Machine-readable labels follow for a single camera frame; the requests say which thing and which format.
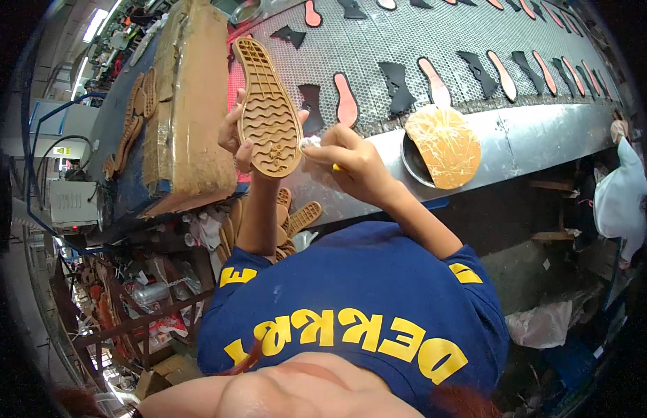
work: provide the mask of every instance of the insole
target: insole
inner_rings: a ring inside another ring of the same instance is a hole
[[[377,5],[386,10],[395,10],[397,7],[395,0],[377,0]]]
[[[576,66],[576,70],[579,71],[579,74],[581,74],[581,78],[584,79],[584,83],[586,83],[586,87],[588,87],[588,91],[590,92],[590,96],[593,97],[593,100],[597,100],[598,98],[595,97],[595,92],[593,91],[593,85],[588,81],[588,77],[586,75],[586,71],[580,66]]]
[[[337,103],[337,120],[344,126],[351,128],[358,121],[358,103],[349,87],[349,80],[345,73],[335,73],[333,82],[340,95]]]
[[[492,4],[493,6],[495,6],[495,8],[496,8],[496,9],[498,9],[498,10],[504,10],[504,9],[505,9],[505,8],[503,7],[503,5],[502,5],[502,4],[500,4],[500,2],[499,2],[499,1],[497,1],[497,0],[487,0],[487,1],[488,1],[490,4]]]
[[[586,68],[586,71],[588,72],[588,77],[590,78],[590,81],[593,82],[593,87],[595,88],[595,93],[600,96],[600,87],[598,86],[598,82],[595,80],[593,77],[593,73],[590,71],[590,68],[588,68],[588,64],[586,64],[585,61],[581,60],[581,63],[584,64],[584,67]]]
[[[541,68],[541,73],[544,75],[544,81],[546,82],[547,87],[549,88],[549,91],[553,95],[553,97],[558,95],[558,88],[555,86],[555,81],[553,81],[553,77],[551,76],[551,71],[549,71],[549,68],[546,66],[544,63],[544,60],[541,58],[541,55],[537,51],[533,51],[533,56],[535,57],[535,60],[539,64],[539,67]]]
[[[428,78],[428,83],[430,84],[428,96],[430,96],[430,101],[438,107],[451,106],[449,89],[442,82],[432,63],[426,57],[421,57],[416,62],[419,64],[419,68],[423,71],[423,74]]]
[[[523,8],[523,11],[526,13],[526,15],[530,16],[530,19],[535,20],[535,13],[530,10],[530,7],[528,7],[527,4],[525,4],[525,0],[519,0],[521,2],[521,6]]]
[[[509,76],[507,69],[502,64],[500,57],[498,57],[495,52],[489,50],[486,52],[486,55],[488,55],[488,58],[495,65],[495,70],[497,70],[497,73],[500,75],[500,85],[505,91],[505,96],[507,96],[507,99],[509,99],[510,102],[514,103],[516,101],[518,93],[516,91],[516,85],[514,84],[512,77]]]
[[[607,87],[607,82],[604,81],[604,77],[602,77],[602,74],[593,70],[593,74],[595,75],[595,78],[598,79],[598,84],[600,85],[600,88],[602,88],[602,91],[604,92],[604,96],[607,96],[609,100],[612,100],[612,95],[609,92],[609,88]]]
[[[581,80],[579,77],[576,75],[576,72],[574,72],[574,69],[570,65],[570,62],[568,61],[567,58],[565,57],[560,57],[561,60],[563,60],[563,63],[567,66],[568,70],[570,71],[572,78],[574,79],[574,83],[576,84],[576,88],[579,89],[579,93],[581,94],[582,97],[586,97],[586,91],[584,91],[584,85],[581,84]]]
[[[319,28],[321,25],[321,15],[314,8],[314,0],[305,2],[305,23],[311,28]]]
[[[553,21],[555,22],[555,24],[556,24],[556,25],[560,26],[561,28],[564,28],[564,26],[563,26],[563,22],[562,22],[562,21],[560,21],[560,19],[558,19],[558,16],[556,16],[556,15],[551,11],[551,9],[549,9],[549,7],[548,7],[547,5],[545,5],[545,4],[544,4],[544,2],[542,2],[542,3],[541,3],[541,6],[544,8],[544,10],[546,11],[546,13],[549,13],[549,16],[551,16],[551,18],[553,19]]]

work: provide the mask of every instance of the cardboard box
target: cardboard box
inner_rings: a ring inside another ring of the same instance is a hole
[[[170,192],[143,217],[226,199],[237,180],[233,156],[217,144],[227,113],[227,21],[209,0],[180,0],[159,40],[154,67],[160,103],[147,123],[143,181]]]

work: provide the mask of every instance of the white bag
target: white bag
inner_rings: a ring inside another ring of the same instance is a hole
[[[520,346],[553,348],[565,344],[572,314],[572,302],[537,306],[526,312],[505,316],[509,335]]]

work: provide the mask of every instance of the woman's left hand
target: woman's left hand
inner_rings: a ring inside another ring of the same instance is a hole
[[[221,122],[221,127],[219,128],[219,139],[217,140],[221,148],[224,148],[231,154],[235,155],[236,166],[240,172],[251,171],[251,152],[254,148],[252,141],[247,140],[241,146],[238,139],[237,122],[240,119],[240,116],[242,116],[242,104],[246,95],[247,92],[244,88],[238,88],[235,106],[233,106],[228,115],[226,115],[224,121]],[[298,112],[300,123],[302,124],[309,115],[310,113],[306,110]]]

